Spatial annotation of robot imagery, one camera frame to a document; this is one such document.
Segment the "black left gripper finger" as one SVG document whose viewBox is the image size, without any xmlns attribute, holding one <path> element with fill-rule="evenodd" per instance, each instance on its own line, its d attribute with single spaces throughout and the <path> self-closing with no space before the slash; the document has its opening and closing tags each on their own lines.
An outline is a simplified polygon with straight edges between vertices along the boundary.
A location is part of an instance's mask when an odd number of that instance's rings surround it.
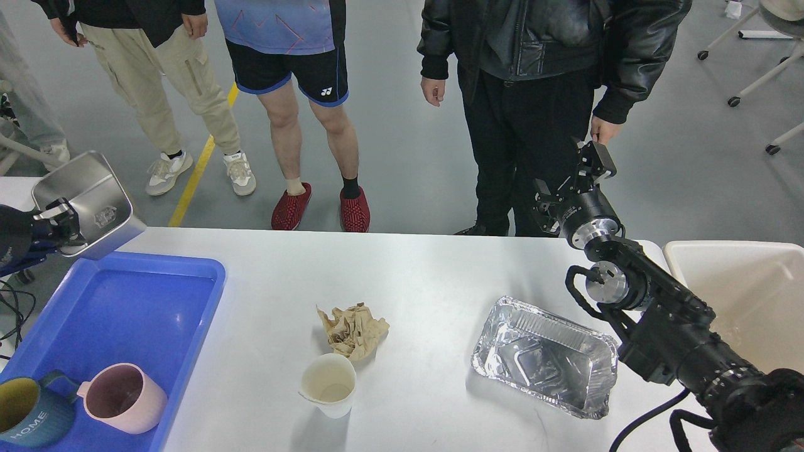
<svg viewBox="0 0 804 452">
<path fill-rule="evenodd" d="M 66 198 L 57 198 L 44 208 L 31 210 L 32 241 L 52 248 L 81 246 L 80 220 Z"/>
</svg>

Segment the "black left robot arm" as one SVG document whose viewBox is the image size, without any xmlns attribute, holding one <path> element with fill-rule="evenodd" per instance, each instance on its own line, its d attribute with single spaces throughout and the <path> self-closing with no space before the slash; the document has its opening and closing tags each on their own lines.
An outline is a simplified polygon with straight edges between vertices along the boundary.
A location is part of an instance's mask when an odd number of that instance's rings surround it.
<svg viewBox="0 0 804 452">
<path fill-rule="evenodd" d="M 57 198 L 45 210 L 28 212 L 1 206 L 1 276 L 8 276 L 46 260 L 66 244 L 82 244 L 77 211 L 66 198 Z"/>
</svg>

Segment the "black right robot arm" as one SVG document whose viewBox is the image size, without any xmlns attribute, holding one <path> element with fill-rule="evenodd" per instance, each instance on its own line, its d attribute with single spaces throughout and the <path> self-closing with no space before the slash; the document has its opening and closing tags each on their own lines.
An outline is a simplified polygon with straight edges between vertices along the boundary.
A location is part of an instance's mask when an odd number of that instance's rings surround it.
<svg viewBox="0 0 804 452">
<path fill-rule="evenodd" d="M 625 229 L 600 189 L 616 174 L 597 141 L 569 143 L 572 170 L 552 191 L 535 180 L 540 229 L 565 235 L 592 267 L 571 266 L 565 285 L 589 315 L 611 325 L 621 340 L 619 359 L 643 380 L 678 381 L 683 392 L 623 429 L 611 444 L 671 409 L 676 447 L 691 446 L 689 422 L 709 430 L 720 451 L 801 451 L 802 374 L 792 369 L 763 373 L 732 351 L 710 329 L 715 312 L 669 272 L 649 259 Z"/>
</svg>

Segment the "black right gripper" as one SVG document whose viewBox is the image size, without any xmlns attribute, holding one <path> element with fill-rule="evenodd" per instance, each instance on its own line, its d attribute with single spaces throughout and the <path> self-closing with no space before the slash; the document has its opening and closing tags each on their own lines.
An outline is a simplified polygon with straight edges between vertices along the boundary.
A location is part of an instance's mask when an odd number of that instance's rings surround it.
<svg viewBox="0 0 804 452">
<path fill-rule="evenodd" d="M 571 188 L 552 195 L 545 180 L 533 180 L 534 219 L 540 231 L 563 234 L 568 244 L 578 250 L 600 237 L 623 237 L 624 226 L 598 186 L 601 180 L 616 174 L 617 167 L 605 145 L 579 141 Z"/>
</svg>

